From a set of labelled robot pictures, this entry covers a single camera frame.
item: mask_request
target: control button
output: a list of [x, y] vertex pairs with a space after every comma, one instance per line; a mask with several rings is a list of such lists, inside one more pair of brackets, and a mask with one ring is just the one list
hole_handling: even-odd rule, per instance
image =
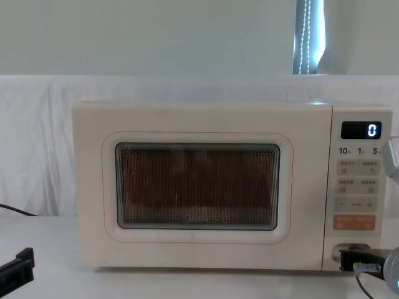
[[378, 194], [378, 179], [338, 178], [335, 192], [339, 194]]
[[337, 174], [341, 176], [378, 176], [381, 162], [375, 159], [339, 160]]
[[375, 215], [334, 215], [334, 230], [374, 230]]
[[335, 199], [336, 212], [367, 212], [377, 210], [377, 197], [341, 196]]

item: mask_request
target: control panel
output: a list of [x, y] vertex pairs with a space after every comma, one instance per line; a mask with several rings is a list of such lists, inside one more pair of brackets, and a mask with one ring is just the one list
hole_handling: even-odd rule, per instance
[[333, 106], [324, 265], [336, 268], [326, 259], [337, 244], [379, 245], [386, 183], [381, 147], [391, 121], [389, 107]]

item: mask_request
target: digital display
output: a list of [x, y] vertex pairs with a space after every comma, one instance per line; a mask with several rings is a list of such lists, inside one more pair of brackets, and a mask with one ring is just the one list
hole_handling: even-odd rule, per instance
[[380, 139], [382, 124], [380, 121], [344, 121], [342, 139]]

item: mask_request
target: white cloth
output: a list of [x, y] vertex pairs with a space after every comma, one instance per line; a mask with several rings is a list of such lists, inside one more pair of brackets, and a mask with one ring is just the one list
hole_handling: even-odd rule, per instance
[[[82, 100], [137, 102], [386, 103], [399, 135], [399, 77], [286, 76], [253, 82], [133, 77], [0, 76], [0, 203], [31, 213], [75, 213], [71, 107]], [[386, 216], [399, 216], [390, 184]], [[0, 209], [1, 215], [12, 212]]]

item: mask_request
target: black cable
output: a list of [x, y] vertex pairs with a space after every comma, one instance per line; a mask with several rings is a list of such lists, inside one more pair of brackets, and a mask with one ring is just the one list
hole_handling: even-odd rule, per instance
[[359, 285], [359, 287], [362, 289], [362, 291], [364, 292], [364, 294], [366, 294], [366, 296], [369, 297], [369, 299], [374, 299], [369, 293], [368, 291], [366, 291], [366, 289], [363, 287], [362, 283], [360, 282], [359, 276], [356, 276], [356, 281], [357, 284]]
[[31, 213], [25, 212], [25, 211], [20, 210], [20, 209], [17, 209], [15, 207], [7, 206], [6, 204], [0, 204], [0, 207], [2, 207], [3, 209], [12, 210], [12, 211], [20, 213], [20, 214], [24, 214], [26, 216], [38, 216], [38, 215], [35, 215], [35, 214], [31, 214]]

